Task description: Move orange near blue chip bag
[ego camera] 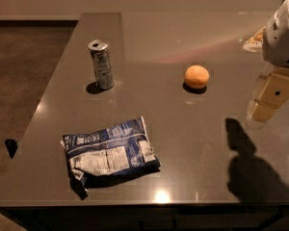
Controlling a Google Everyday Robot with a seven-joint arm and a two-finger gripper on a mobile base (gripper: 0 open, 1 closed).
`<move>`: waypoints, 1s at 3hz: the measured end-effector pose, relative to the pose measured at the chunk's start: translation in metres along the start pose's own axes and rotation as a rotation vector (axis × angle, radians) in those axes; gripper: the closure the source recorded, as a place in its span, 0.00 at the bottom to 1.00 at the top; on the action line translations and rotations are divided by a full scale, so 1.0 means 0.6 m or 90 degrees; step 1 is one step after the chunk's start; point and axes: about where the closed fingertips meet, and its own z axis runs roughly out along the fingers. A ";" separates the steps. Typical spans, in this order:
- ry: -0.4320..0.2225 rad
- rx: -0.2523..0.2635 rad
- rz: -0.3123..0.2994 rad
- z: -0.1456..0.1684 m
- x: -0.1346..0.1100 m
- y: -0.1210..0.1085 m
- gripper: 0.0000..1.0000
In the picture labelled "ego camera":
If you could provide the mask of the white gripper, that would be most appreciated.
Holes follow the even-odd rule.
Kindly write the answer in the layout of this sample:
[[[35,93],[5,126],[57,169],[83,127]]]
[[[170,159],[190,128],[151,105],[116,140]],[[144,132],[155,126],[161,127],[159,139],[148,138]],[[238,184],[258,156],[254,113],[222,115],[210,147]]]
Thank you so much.
[[[289,0],[284,0],[268,21],[244,44],[252,53],[263,51],[266,62],[256,80],[247,119],[265,123],[289,100]]]

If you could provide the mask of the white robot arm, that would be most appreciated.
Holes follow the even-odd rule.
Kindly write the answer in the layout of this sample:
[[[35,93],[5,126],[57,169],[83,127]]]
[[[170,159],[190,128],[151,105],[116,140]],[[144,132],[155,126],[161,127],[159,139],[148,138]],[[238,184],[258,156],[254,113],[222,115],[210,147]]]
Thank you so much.
[[[282,1],[243,49],[260,52],[265,61],[247,110],[249,121],[265,123],[289,99],[289,0]]]

